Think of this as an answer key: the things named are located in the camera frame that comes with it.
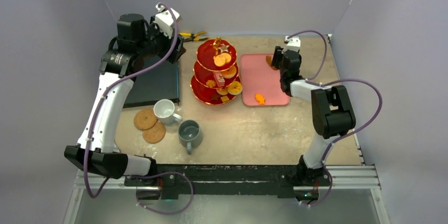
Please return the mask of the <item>woven round coaster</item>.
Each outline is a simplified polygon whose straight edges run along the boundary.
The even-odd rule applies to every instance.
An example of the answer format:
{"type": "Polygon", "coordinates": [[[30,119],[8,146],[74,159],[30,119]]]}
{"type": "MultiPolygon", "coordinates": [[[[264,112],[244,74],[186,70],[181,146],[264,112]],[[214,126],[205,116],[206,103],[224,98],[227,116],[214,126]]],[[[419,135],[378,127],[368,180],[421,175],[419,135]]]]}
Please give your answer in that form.
{"type": "Polygon", "coordinates": [[[140,130],[152,128],[157,121],[158,119],[155,116],[153,109],[150,108],[142,109],[137,112],[133,120],[134,126],[140,130]]]}
{"type": "Polygon", "coordinates": [[[157,122],[150,129],[144,130],[142,133],[143,140],[149,144],[155,144],[160,142],[166,134],[165,125],[157,122]]]}

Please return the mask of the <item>round yellow cracker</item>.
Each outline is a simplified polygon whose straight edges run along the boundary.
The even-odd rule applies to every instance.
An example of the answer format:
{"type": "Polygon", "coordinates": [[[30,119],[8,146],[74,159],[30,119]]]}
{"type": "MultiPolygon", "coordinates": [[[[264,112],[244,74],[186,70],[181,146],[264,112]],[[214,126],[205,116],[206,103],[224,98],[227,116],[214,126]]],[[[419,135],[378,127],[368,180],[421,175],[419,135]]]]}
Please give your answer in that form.
{"type": "Polygon", "coordinates": [[[226,56],[224,54],[219,54],[213,58],[213,62],[216,67],[222,67],[227,63],[226,56]]]}
{"type": "Polygon", "coordinates": [[[232,56],[229,53],[222,53],[221,55],[225,58],[225,63],[231,62],[232,56]]]}

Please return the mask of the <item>round yellow cracker bottom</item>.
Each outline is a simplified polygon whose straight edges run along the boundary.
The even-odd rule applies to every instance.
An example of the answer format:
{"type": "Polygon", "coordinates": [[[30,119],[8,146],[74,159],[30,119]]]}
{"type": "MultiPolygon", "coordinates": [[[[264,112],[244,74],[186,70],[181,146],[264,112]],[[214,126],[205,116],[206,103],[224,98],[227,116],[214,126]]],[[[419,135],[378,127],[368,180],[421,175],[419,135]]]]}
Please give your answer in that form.
{"type": "Polygon", "coordinates": [[[231,62],[232,56],[229,53],[222,53],[221,55],[225,58],[225,63],[231,62]]]}

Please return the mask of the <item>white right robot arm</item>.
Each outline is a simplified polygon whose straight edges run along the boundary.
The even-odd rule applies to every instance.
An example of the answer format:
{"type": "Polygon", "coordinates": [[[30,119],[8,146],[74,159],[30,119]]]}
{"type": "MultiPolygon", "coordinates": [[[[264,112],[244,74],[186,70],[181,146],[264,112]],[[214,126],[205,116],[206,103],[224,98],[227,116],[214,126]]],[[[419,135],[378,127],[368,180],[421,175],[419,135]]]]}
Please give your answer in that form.
{"type": "Polygon", "coordinates": [[[300,184],[310,185],[323,175],[333,141],[355,127],[356,117],[345,86],[325,87],[307,82],[300,74],[301,63],[299,52],[275,47],[271,66],[279,70],[282,92],[311,103],[315,135],[293,176],[300,184]]]}

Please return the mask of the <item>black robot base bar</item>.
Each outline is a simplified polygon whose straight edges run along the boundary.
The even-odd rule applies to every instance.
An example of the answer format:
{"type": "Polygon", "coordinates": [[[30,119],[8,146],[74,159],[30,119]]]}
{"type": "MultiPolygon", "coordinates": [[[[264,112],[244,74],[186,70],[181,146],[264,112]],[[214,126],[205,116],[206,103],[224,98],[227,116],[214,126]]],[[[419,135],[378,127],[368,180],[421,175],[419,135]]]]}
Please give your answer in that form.
{"type": "Polygon", "coordinates": [[[125,186],[160,189],[162,199],[195,195],[273,195],[317,200],[318,189],[331,184],[328,171],[295,165],[156,164],[146,179],[125,177],[125,186]]]}

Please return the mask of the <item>small brown swirl cookie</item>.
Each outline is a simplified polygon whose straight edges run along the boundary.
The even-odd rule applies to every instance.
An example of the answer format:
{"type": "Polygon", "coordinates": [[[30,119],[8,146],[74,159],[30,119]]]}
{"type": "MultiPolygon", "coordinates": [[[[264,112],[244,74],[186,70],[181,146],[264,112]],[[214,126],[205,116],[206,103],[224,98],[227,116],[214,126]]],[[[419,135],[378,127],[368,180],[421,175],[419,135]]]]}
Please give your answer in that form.
{"type": "Polygon", "coordinates": [[[214,80],[208,80],[206,82],[206,86],[209,87],[209,88],[214,88],[214,87],[217,86],[217,83],[214,80]]]}

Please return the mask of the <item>yellow glazed donut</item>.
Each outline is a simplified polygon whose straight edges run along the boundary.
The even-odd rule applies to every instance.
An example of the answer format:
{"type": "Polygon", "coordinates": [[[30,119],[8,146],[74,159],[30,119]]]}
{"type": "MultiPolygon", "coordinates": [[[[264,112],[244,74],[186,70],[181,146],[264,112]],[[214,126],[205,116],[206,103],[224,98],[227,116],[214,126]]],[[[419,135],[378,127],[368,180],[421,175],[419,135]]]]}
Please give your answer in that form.
{"type": "Polygon", "coordinates": [[[234,96],[239,95],[242,92],[242,84],[235,80],[227,86],[227,92],[234,96]]]}

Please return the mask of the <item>round yellow cracker top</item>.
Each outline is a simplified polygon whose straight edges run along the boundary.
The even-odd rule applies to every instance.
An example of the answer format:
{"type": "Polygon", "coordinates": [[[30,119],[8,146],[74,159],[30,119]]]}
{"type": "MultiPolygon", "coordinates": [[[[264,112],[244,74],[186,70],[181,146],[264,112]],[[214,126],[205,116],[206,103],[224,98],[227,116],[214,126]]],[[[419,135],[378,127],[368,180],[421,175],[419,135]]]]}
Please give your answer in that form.
{"type": "Polygon", "coordinates": [[[227,63],[226,56],[224,54],[219,54],[213,58],[213,62],[216,67],[222,67],[227,63]]]}

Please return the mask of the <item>brown croissant bread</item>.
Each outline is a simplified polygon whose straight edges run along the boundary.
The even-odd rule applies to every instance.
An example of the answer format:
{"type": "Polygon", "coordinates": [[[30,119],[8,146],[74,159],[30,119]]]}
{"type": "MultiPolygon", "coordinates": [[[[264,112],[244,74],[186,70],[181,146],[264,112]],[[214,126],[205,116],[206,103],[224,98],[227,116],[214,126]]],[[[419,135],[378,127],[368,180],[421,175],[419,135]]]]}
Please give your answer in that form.
{"type": "Polygon", "coordinates": [[[275,70],[275,67],[272,66],[272,56],[267,55],[267,56],[266,56],[266,62],[267,62],[267,64],[269,65],[269,67],[270,67],[271,69],[275,70]]]}

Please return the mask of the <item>grey ceramic mug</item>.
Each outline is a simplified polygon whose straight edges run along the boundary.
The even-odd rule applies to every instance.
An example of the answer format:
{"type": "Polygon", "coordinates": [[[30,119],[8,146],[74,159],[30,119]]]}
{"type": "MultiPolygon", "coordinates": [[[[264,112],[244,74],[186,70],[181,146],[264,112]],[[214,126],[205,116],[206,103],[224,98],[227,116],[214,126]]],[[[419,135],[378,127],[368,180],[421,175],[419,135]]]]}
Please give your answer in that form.
{"type": "Polygon", "coordinates": [[[192,155],[194,148],[203,141],[203,131],[194,120],[183,121],[178,127],[180,143],[186,148],[188,155],[192,155]]]}

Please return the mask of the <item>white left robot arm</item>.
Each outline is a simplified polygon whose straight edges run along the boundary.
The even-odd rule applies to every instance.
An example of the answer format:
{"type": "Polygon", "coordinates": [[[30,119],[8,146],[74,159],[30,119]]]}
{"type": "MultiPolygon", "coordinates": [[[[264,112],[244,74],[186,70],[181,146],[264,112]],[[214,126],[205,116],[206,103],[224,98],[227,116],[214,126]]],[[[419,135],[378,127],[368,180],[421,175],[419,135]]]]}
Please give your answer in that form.
{"type": "Polygon", "coordinates": [[[140,14],[125,14],[117,21],[117,36],[111,39],[101,58],[99,86],[88,122],[75,145],[64,150],[65,158],[85,174],[118,179],[137,175],[143,186],[157,181],[150,157],[120,153],[115,132],[126,98],[142,70],[139,62],[158,56],[176,63],[185,52],[183,37],[176,27],[177,12],[164,11],[149,21],[140,14]]]}

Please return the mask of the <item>orange glazed donut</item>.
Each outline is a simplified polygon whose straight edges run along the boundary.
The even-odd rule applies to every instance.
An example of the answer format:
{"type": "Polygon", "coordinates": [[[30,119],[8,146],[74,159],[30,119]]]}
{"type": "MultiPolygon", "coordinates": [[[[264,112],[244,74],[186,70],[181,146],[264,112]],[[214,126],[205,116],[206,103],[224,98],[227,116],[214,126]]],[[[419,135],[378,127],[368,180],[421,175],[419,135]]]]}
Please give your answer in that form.
{"type": "Polygon", "coordinates": [[[221,74],[225,79],[231,79],[237,75],[238,68],[236,66],[231,66],[225,71],[222,71],[221,74]]]}

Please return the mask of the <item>fish shaped yellow cookie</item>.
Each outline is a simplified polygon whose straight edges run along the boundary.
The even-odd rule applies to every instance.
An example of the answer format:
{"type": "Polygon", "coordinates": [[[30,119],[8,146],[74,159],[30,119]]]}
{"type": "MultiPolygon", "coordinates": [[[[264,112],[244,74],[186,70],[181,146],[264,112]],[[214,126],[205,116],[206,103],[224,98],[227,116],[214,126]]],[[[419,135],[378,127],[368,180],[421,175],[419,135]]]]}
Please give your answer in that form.
{"type": "Polygon", "coordinates": [[[257,101],[257,103],[259,105],[265,105],[265,97],[262,94],[256,93],[255,94],[255,100],[257,101]]]}

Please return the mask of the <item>white ceramic mug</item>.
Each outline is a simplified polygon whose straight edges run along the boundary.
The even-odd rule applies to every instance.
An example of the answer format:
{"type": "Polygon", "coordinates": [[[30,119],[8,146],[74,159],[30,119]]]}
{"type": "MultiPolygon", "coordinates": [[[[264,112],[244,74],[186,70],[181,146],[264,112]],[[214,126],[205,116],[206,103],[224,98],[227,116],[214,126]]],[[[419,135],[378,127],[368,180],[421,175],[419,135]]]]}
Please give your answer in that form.
{"type": "Polygon", "coordinates": [[[183,120],[182,116],[175,112],[175,104],[171,100],[161,99],[153,106],[154,115],[164,125],[172,125],[183,120]]]}

